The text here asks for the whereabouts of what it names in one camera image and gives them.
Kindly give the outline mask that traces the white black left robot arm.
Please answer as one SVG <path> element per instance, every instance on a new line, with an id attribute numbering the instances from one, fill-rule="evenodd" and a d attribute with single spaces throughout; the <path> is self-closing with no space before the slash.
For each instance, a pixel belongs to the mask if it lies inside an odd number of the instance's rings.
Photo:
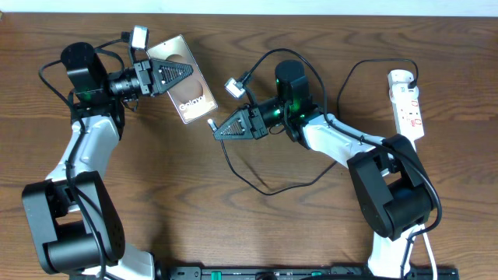
<path id="1" fill-rule="evenodd" d="M 67 46 L 60 63 L 72 90 L 64 97 L 72 137 L 47 177 L 28 184 L 22 203 L 42 269 L 73 279 L 162 279 L 154 256 L 125 240 L 103 179 L 121 140 L 125 111 L 142 96 L 164 94 L 193 74 L 189 64 L 148 58 L 108 72 L 105 46 Z"/>

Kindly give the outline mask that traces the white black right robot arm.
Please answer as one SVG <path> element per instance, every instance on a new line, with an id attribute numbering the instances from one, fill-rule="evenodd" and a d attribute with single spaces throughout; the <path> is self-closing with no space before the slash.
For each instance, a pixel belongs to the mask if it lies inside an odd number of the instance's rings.
<path id="1" fill-rule="evenodd" d="M 374 231 L 367 267 L 375 276 L 404 278 L 410 272 L 413 241 L 426 236 L 432 210 L 440 200 L 416 153 L 415 141 L 424 135 L 418 104 L 419 71 L 395 69 L 388 73 L 389 99 L 396 135 L 369 135 L 342 123 L 337 114 L 319 107 L 310 94 L 305 74 L 308 61 L 285 60 L 275 68 L 275 97 L 259 103 L 247 84 L 252 73 L 229 79 L 232 96 L 247 96 L 221 125 L 209 120 L 213 137 L 227 140 L 260 139 L 283 126 L 289 138 L 304 148 L 321 152 L 346 167 L 363 217 Z"/>

